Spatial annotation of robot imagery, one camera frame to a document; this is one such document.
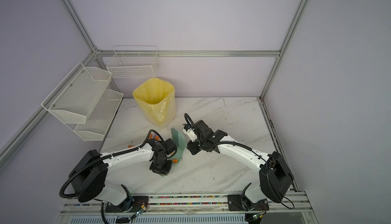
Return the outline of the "green plastic dustpan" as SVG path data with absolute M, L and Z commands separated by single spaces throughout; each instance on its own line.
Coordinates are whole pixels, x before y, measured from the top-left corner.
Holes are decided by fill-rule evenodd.
M 180 131 L 176 130 L 175 128 L 171 128 L 171 133 L 172 133 L 172 140 L 174 141 L 174 143 L 177 147 L 177 151 L 171 159 L 172 160 L 177 159 L 178 160 L 177 164 L 179 164 L 179 162 L 182 159 L 182 155 L 185 150 L 185 147 L 186 147 L 185 137 Z

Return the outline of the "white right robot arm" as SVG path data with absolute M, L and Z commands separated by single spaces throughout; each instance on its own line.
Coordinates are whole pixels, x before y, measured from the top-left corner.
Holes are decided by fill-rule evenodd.
M 228 196 L 229 210 L 267 211 L 268 201 L 283 204 L 294 176 L 284 157 L 274 151 L 265 153 L 239 143 L 222 130 L 213 131 L 204 121 L 187 121 L 183 132 L 190 138 L 187 149 L 192 155 L 201 151 L 217 152 L 244 164 L 259 176 L 259 184 L 249 183 L 240 194 Z

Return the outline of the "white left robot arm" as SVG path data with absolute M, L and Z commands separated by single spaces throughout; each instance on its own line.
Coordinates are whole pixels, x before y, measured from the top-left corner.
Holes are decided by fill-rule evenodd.
M 132 166 L 149 162 L 149 170 L 165 176 L 171 170 L 171 157 L 177 152 L 172 139 L 147 139 L 139 146 L 125 150 L 99 153 L 87 152 L 70 172 L 68 180 L 60 189 L 61 198 L 76 198 L 79 203 L 92 200 L 113 206 L 115 212 L 135 212 L 145 208 L 149 199 L 138 200 L 128 188 L 111 180 L 110 176 Z

